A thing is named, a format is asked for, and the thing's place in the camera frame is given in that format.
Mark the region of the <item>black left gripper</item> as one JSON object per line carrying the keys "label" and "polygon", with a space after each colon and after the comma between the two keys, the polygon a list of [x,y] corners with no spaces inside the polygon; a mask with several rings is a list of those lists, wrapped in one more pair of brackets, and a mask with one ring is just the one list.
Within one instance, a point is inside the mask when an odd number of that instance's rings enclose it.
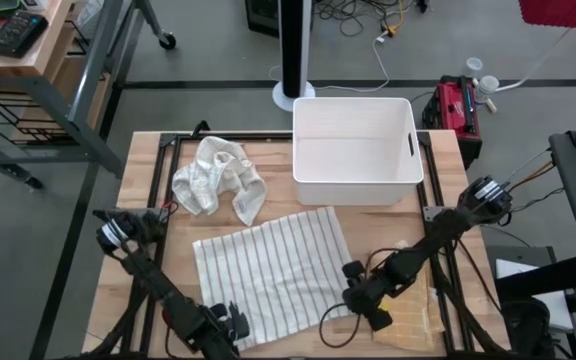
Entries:
{"label": "black left gripper", "polygon": [[228,310],[230,315],[227,320],[214,322],[203,319],[190,323],[187,348],[192,353],[200,352],[205,360],[241,360],[234,342],[249,336],[249,323],[241,319],[241,312],[235,303],[230,302]]}

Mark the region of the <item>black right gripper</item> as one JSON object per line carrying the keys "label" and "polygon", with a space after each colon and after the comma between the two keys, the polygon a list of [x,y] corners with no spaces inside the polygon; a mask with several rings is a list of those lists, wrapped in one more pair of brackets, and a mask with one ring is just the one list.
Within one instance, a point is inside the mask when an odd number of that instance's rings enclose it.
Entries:
{"label": "black right gripper", "polygon": [[409,287],[408,280],[396,278],[383,269],[373,271],[359,281],[347,279],[347,284],[348,288],[342,292],[344,304],[353,313],[365,316],[374,332],[392,324],[390,314],[379,310],[382,298],[398,296]]}

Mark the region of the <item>yellow checked towel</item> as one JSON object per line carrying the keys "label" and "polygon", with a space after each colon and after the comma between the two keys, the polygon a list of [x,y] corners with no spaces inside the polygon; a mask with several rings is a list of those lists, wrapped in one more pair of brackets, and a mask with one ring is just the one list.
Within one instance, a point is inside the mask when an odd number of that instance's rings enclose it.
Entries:
{"label": "yellow checked towel", "polygon": [[436,289],[431,283],[431,268],[426,260],[413,284],[396,298],[385,295],[379,305],[392,323],[372,334],[372,340],[383,345],[416,352],[439,348],[445,327]]}

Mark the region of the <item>white towel with red stripes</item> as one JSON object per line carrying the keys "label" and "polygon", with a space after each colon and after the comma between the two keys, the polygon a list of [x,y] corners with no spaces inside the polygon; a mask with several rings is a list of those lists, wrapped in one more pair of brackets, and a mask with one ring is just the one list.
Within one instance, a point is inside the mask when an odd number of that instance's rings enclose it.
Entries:
{"label": "white towel with red stripes", "polygon": [[315,326],[324,314],[350,311],[342,266],[350,252],[335,209],[322,207],[192,244],[202,302],[238,307],[250,334],[245,350]]}

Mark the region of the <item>crumpled cream towel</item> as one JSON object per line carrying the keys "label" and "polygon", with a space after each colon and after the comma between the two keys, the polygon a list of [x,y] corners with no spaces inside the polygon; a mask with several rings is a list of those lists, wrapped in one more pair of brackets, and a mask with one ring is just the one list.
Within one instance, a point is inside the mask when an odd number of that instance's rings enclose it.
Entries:
{"label": "crumpled cream towel", "polygon": [[240,143],[208,136],[200,141],[193,161],[173,175],[177,202],[193,215],[211,215],[219,196],[232,192],[238,219],[250,227],[260,212],[267,185]]}

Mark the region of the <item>black bag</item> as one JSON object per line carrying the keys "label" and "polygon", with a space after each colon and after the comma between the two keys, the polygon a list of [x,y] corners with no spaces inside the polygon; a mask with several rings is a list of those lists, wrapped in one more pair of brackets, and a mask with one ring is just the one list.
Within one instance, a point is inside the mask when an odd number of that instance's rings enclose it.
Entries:
{"label": "black bag", "polygon": [[520,356],[553,359],[555,350],[549,332],[550,311],[535,298],[501,304],[512,351]]}

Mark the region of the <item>white paper sheet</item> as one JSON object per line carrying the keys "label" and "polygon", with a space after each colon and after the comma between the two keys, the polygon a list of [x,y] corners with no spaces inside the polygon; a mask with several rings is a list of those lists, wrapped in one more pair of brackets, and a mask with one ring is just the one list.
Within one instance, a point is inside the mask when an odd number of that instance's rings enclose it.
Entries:
{"label": "white paper sheet", "polygon": [[[505,278],[519,273],[529,272],[536,269],[536,266],[533,265],[503,259],[497,259],[495,261],[495,266],[497,279]],[[543,302],[549,310],[549,326],[552,329],[567,333],[571,333],[573,331],[573,322],[568,311],[564,291],[533,295],[533,298]]]}

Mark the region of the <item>white perforated plastic basket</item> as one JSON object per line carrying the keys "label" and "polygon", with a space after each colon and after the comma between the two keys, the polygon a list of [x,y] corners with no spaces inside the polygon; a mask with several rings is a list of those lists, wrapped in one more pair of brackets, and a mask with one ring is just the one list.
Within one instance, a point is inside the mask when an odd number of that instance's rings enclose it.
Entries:
{"label": "white perforated plastic basket", "polygon": [[303,205],[390,206],[424,180],[405,98],[299,98],[292,144],[292,176]]}

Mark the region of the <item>red tool bag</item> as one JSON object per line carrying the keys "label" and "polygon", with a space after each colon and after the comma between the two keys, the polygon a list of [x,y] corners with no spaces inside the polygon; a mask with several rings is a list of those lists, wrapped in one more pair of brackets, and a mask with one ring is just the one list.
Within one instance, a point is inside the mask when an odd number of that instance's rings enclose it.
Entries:
{"label": "red tool bag", "polygon": [[479,158],[483,145],[472,79],[442,76],[422,111],[422,125],[424,129],[452,130],[464,168],[468,169]]}

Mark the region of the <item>white plastic jar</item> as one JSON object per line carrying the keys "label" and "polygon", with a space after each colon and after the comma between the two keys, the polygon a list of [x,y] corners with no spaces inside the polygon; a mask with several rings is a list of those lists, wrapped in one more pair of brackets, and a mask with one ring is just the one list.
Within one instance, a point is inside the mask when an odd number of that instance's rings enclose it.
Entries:
{"label": "white plastic jar", "polygon": [[474,101],[477,104],[485,104],[490,96],[497,91],[499,80],[492,75],[486,75],[480,79],[473,79],[473,85],[475,86]]}
{"label": "white plastic jar", "polygon": [[483,69],[483,62],[477,57],[469,57],[466,59],[462,69],[462,75],[468,78],[477,78]]}

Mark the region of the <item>white and black tower fan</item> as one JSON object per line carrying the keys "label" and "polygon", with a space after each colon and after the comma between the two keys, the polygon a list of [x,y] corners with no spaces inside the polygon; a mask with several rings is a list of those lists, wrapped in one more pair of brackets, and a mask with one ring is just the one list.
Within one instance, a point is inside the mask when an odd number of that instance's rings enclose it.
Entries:
{"label": "white and black tower fan", "polygon": [[313,0],[278,0],[281,79],[272,99],[286,112],[293,111],[299,98],[312,98],[315,89],[308,81]]}

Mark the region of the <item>black box on floor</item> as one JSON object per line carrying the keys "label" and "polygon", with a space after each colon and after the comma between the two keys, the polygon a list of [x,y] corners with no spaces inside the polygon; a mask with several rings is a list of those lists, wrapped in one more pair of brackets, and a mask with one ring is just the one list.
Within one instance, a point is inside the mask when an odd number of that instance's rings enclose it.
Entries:
{"label": "black box on floor", "polygon": [[244,0],[248,29],[279,37],[278,0]]}

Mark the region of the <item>red ribbed panel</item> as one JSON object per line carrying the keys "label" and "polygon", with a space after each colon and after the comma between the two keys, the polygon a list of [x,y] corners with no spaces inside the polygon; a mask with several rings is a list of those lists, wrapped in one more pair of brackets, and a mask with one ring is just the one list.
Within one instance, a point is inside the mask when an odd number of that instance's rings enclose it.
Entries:
{"label": "red ribbed panel", "polygon": [[523,20],[531,25],[576,29],[576,0],[518,0]]}

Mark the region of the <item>black keypad device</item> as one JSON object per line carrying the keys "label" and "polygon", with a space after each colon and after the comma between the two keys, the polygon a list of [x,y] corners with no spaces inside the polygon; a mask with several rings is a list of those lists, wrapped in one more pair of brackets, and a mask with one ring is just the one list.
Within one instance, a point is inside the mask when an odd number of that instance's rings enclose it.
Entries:
{"label": "black keypad device", "polygon": [[15,12],[0,27],[0,56],[22,58],[48,25],[43,15],[27,11]]}

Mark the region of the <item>wooden workbench with steel frame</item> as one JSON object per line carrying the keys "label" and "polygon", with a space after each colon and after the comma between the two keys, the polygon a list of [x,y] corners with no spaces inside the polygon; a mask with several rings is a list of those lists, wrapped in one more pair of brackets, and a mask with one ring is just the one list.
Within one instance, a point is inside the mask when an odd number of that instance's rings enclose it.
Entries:
{"label": "wooden workbench with steel frame", "polygon": [[120,177],[125,163],[107,145],[101,134],[102,117],[92,128],[89,124],[90,108],[97,105],[101,111],[108,105],[110,88],[120,75],[120,68],[130,66],[127,55],[127,29],[134,22],[133,12],[138,10],[158,38],[167,32],[160,26],[150,0],[131,0],[124,20],[119,19],[123,0],[105,0],[95,36],[86,51],[74,96],[67,100],[46,77],[49,60],[73,0],[55,0],[43,13],[49,21],[31,49],[22,58],[0,56],[0,84],[11,84],[22,89],[74,140],[75,149],[60,151],[54,156],[10,157],[0,151],[0,173],[22,183],[33,183],[35,178],[25,170],[24,163],[80,163],[102,166]]}

